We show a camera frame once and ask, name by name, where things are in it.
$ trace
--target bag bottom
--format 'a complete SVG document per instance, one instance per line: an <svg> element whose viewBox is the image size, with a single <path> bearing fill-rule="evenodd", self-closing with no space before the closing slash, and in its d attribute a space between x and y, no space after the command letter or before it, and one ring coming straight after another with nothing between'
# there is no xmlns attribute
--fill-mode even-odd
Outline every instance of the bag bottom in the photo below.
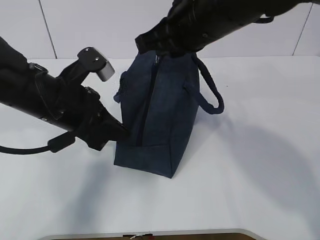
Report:
<svg viewBox="0 0 320 240"><path fill-rule="evenodd" d="M172 178L170 145L116 145L114 165Z"/></svg>

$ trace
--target black cable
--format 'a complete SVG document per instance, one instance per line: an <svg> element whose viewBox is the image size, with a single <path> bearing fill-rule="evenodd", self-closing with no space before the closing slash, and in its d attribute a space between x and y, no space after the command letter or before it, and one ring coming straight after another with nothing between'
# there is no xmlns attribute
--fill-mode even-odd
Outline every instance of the black cable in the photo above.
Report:
<svg viewBox="0 0 320 240"><path fill-rule="evenodd" d="M12 155L32 155L32 154L40 154L48 151L50 151L48 146L31 148L31 149L18 149L18 148L0 146L0 153L12 154Z"/></svg>

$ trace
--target white wall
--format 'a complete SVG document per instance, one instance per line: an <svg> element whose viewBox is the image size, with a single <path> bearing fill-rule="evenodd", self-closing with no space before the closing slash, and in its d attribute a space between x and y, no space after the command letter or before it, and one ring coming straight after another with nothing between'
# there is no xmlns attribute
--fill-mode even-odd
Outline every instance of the white wall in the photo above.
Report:
<svg viewBox="0 0 320 240"><path fill-rule="evenodd" d="M29 59L55 57L38 0L0 0L0 36Z"/></svg>
<svg viewBox="0 0 320 240"><path fill-rule="evenodd" d="M87 46L109 58L133 58L135 38L156 25L173 0L40 1L57 57L66 59L76 58ZM55 55L40 1L0 0L0 36L30 59L51 59ZM320 55L320 7L313 6L306 23L310 9L311 4L300 4L273 23L251 24L199 55L291 56L295 48L296 55Z"/></svg>
<svg viewBox="0 0 320 240"><path fill-rule="evenodd" d="M95 46L110 58L133 58L135 37L164 17L172 0L41 0L59 58ZM271 24L252 24L205 48L201 57L290 56L310 11L301 4Z"/></svg>
<svg viewBox="0 0 320 240"><path fill-rule="evenodd" d="M295 55L320 56L320 5L312 6Z"/></svg>

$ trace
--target navy blue bag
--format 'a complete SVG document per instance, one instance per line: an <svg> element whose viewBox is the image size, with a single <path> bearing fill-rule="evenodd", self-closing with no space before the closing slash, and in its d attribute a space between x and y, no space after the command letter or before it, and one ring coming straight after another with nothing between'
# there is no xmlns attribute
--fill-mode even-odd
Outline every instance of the navy blue bag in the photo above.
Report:
<svg viewBox="0 0 320 240"><path fill-rule="evenodd" d="M215 108L200 93L199 70L216 96ZM172 178L186 150L197 111L221 114L225 105L195 53L182 57L138 55L120 78L114 100L131 136L116 145L114 164Z"/></svg>

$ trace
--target white tabletop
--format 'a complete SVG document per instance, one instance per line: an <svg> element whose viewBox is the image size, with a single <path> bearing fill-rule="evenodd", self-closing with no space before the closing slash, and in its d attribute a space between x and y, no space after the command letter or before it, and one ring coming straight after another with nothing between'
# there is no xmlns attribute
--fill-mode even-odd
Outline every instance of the white tabletop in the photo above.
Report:
<svg viewBox="0 0 320 240"><path fill-rule="evenodd" d="M56 76L72 60L33 60ZM132 59L96 89L107 109ZM78 140L59 152L0 154L0 239L117 237L125 233L240 232L258 239L320 239L320 58L205 59L226 110L199 110L173 179L113 166ZM202 92L213 99L205 84ZM43 146L63 130L0 106L0 145Z"/></svg>

